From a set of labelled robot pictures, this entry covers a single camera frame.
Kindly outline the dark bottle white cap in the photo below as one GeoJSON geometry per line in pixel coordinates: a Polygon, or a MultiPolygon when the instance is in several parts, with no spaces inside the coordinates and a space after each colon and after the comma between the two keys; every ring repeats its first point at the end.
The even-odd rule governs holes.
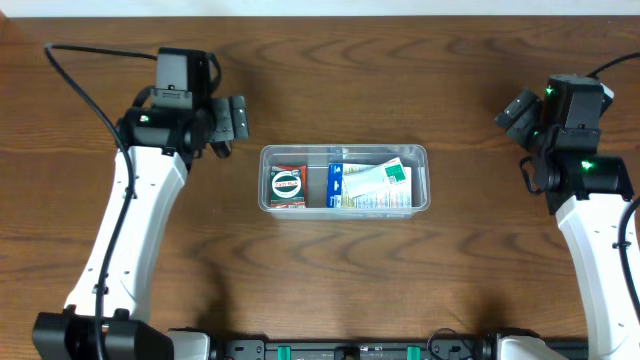
{"type": "Polygon", "coordinates": [[[211,144],[211,148],[219,159],[226,159],[232,153],[232,142],[224,141],[224,142],[214,142],[211,144]]]}

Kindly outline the blue fever patch packet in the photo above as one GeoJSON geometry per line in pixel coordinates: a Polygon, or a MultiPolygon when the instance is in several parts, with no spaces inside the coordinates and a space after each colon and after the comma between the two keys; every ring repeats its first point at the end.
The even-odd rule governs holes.
{"type": "Polygon", "coordinates": [[[348,195],[344,174],[355,173],[373,168],[373,165],[330,163],[328,172],[327,201],[328,208],[410,208],[412,206],[412,169],[405,167],[407,181],[394,188],[351,198],[348,195]]]}

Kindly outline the green white card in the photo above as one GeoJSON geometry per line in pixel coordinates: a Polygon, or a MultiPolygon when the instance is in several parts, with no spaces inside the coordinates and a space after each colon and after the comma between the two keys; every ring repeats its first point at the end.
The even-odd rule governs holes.
{"type": "Polygon", "coordinates": [[[399,157],[380,165],[343,176],[347,194],[351,198],[388,190],[410,179],[399,157]]]}

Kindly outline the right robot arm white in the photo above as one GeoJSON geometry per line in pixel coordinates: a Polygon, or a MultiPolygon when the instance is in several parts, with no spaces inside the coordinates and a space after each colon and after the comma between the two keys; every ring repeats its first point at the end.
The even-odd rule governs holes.
{"type": "Polygon", "coordinates": [[[568,245],[587,322],[590,359],[639,356],[639,239],[624,161],[598,152],[613,92],[593,78],[555,77],[523,90],[495,121],[527,151],[519,167],[543,195],[568,245]]]}

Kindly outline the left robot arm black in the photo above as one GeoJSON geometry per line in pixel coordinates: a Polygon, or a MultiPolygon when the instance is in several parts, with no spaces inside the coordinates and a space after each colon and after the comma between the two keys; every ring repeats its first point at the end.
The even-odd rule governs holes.
{"type": "Polygon", "coordinates": [[[109,202],[89,260],[59,313],[38,314],[32,339],[43,359],[217,359],[203,330],[150,326],[151,282],[166,224],[194,159],[220,158],[249,136],[242,96],[198,107],[156,98],[118,121],[126,147],[115,158],[109,202]]]}

